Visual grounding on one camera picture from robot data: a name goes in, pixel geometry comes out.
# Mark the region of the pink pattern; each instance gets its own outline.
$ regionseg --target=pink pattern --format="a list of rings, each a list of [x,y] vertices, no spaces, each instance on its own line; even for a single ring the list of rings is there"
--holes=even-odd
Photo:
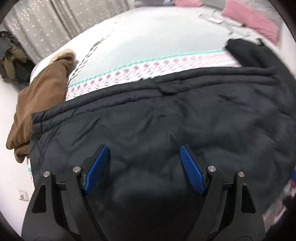
[[[178,7],[200,7],[203,2],[201,0],[174,0],[174,5]]]
[[[276,43],[278,31],[276,24],[247,5],[237,0],[227,0],[222,15],[244,23]]]
[[[226,51],[206,54],[195,54],[180,57],[171,57],[162,60],[134,64],[119,70],[112,71],[100,77],[94,77],[83,83],[68,88],[66,100],[108,86],[138,81],[141,78],[171,74],[188,69],[218,66],[239,66],[238,62]]]

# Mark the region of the fur trim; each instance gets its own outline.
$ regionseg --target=fur trim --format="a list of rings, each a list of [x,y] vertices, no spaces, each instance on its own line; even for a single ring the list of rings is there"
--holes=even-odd
[[[52,64],[53,62],[55,62],[58,58],[66,55],[66,54],[71,54],[73,55],[73,60],[75,60],[76,58],[76,54],[72,49],[62,49],[59,52],[57,52],[49,61],[48,65]]]

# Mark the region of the electrical outlet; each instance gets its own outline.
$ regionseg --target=electrical outlet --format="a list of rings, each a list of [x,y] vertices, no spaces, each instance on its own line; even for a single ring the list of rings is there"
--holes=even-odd
[[[26,191],[19,190],[19,189],[17,191],[18,191],[19,200],[26,201],[26,202],[29,201],[28,193]]]

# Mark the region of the pile of clothes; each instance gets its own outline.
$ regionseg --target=pile of clothes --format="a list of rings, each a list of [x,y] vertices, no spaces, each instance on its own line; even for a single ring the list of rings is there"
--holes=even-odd
[[[34,63],[23,51],[17,39],[7,31],[0,32],[0,63],[2,77],[8,77],[19,84],[20,89],[29,85]]]

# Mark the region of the curtain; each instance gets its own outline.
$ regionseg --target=curtain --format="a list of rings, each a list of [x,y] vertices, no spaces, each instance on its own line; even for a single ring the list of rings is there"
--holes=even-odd
[[[83,31],[127,10],[127,0],[20,0],[3,24],[38,63]]]

